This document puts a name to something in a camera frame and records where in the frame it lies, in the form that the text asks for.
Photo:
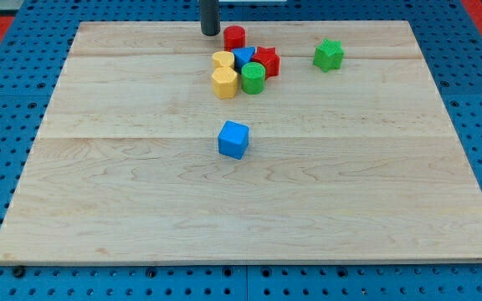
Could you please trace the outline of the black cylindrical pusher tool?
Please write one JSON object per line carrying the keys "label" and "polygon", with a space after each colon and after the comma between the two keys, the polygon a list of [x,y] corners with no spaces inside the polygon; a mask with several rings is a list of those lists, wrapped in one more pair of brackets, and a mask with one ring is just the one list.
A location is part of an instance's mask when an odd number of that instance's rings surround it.
{"label": "black cylindrical pusher tool", "polygon": [[218,35],[220,32],[219,0],[200,0],[199,9],[202,34]]}

